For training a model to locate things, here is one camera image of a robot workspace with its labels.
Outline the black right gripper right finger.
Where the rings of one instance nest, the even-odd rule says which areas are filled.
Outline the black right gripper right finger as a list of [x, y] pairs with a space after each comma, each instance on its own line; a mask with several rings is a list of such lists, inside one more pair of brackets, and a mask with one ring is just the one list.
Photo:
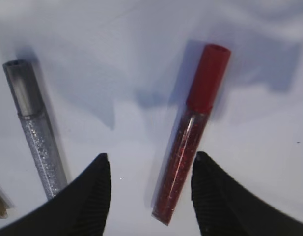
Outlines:
[[207, 153], [196, 154], [192, 202], [203, 236], [303, 236], [303, 223], [253, 195]]

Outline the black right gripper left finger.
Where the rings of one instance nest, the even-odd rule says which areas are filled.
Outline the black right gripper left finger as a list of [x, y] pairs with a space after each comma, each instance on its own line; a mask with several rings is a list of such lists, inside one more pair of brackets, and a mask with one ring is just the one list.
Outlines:
[[101, 153], [57, 196], [1, 228], [0, 236], [101, 236], [110, 202], [110, 163]]

